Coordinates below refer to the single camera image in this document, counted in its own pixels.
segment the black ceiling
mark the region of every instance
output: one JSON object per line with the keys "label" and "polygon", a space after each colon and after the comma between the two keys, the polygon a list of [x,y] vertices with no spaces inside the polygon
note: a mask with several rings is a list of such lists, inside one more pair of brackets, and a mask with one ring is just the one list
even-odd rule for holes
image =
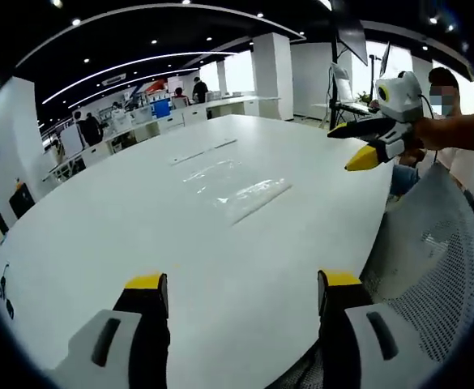
{"label": "black ceiling", "polygon": [[[37,113],[43,121],[68,116],[69,103],[98,92],[96,84],[103,79],[122,72],[127,73],[129,80],[175,70],[196,56],[142,62],[121,71],[112,71],[81,83],[46,105],[41,104],[70,83],[123,62],[167,53],[209,51],[243,36],[253,37],[267,32],[282,32],[292,40],[299,39],[299,36],[288,34],[259,20],[227,12],[192,7],[137,10],[81,24],[41,48],[15,68],[15,65],[40,43],[70,27],[74,18],[85,20],[122,7],[160,2],[62,0],[62,3],[63,8],[59,9],[52,5],[50,0],[11,3],[0,1],[0,81],[6,81],[12,74],[33,81],[36,85]],[[179,4],[181,1],[175,0],[171,3]],[[331,13],[318,0],[198,0],[192,3],[224,7],[252,15],[262,12],[265,19],[296,32],[305,32],[308,41],[329,41],[331,37]],[[431,2],[377,0],[374,6],[372,2],[364,0],[349,0],[347,3],[351,13],[358,19],[406,27],[460,51],[459,33],[445,31],[448,23],[457,23],[450,17],[451,14],[442,11],[442,20],[438,25],[429,23],[429,16],[437,11],[426,5]],[[378,37],[378,32],[367,31],[366,34],[367,38]],[[151,44],[154,39],[158,40],[155,45]],[[248,48],[249,45],[245,43],[228,51]],[[85,64],[85,58],[90,58],[91,61]],[[212,56],[205,62],[218,58]]]}

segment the hand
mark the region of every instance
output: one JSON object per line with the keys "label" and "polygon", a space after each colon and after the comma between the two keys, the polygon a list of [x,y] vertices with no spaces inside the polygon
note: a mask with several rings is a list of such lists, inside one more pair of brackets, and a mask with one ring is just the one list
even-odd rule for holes
{"label": "hand", "polygon": [[442,150],[444,145],[443,120],[422,118],[413,124],[415,136],[422,141],[428,150]]}

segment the computer screen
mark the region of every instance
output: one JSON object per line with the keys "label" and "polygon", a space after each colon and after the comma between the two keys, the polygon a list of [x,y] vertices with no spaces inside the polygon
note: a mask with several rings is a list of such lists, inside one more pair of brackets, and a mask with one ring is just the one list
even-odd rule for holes
{"label": "computer screen", "polygon": [[365,30],[361,22],[350,15],[343,0],[331,0],[331,5],[338,40],[368,66]]}
{"label": "computer screen", "polygon": [[386,73],[386,66],[388,65],[388,56],[390,55],[391,49],[391,42],[388,42],[388,46],[386,46],[386,50],[384,50],[384,54],[382,55],[381,60],[381,72],[379,73],[379,78],[384,76]]}

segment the column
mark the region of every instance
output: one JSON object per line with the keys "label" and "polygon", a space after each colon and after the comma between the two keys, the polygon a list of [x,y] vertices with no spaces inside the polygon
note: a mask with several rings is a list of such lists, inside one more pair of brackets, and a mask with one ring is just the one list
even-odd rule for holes
{"label": "column", "polygon": [[289,39],[271,33],[257,36],[253,42],[256,95],[279,97],[281,119],[293,119],[293,64]]}

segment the cable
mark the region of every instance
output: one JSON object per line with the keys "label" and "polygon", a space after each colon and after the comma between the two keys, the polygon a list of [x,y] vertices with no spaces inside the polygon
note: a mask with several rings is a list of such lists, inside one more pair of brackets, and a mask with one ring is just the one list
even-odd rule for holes
{"label": "cable", "polygon": [[[429,113],[431,113],[431,118],[434,119],[434,115],[433,115],[433,109],[431,108],[431,104],[429,103],[429,100],[424,96],[424,95],[418,95],[421,99],[424,99],[425,102],[427,103],[428,105],[428,108],[429,108]],[[435,163],[437,161],[437,156],[438,156],[438,150],[436,152],[434,152],[434,160],[433,160],[433,163]]]}

